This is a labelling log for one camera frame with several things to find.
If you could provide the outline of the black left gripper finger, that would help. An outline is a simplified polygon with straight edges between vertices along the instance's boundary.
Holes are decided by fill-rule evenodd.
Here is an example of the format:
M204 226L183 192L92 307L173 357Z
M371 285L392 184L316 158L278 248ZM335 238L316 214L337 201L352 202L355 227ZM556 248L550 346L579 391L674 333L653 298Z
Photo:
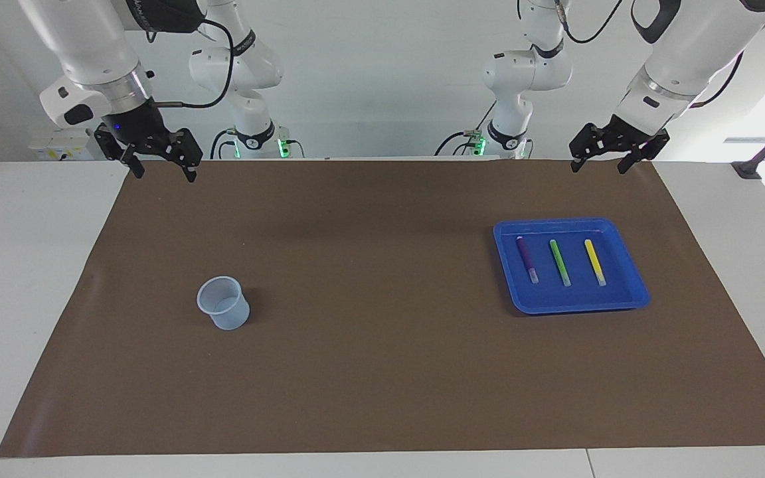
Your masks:
M604 154L603 130L594 124L586 124L570 140L571 169L579 172L586 161Z
M643 144L632 145L631 151L618 163L618 172L625 175L635 164L640 161L653 161L659 155L662 149L670 141L670 135L667 131L659 131L652 139Z

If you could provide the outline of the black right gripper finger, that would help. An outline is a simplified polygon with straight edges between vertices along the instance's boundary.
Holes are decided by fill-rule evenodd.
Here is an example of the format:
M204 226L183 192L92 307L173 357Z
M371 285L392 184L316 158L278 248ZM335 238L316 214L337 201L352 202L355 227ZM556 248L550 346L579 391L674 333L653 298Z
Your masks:
M188 128L176 132L165 132L160 139L160 157L180 167L188 182L195 182L197 167L203 160L200 148L193 133Z
M134 145L128 145L126 148L121 147L106 125L100 125L95 129L95 140L108 161L118 161L118 163L125 165L136 179L143 178L145 167L137 158Z

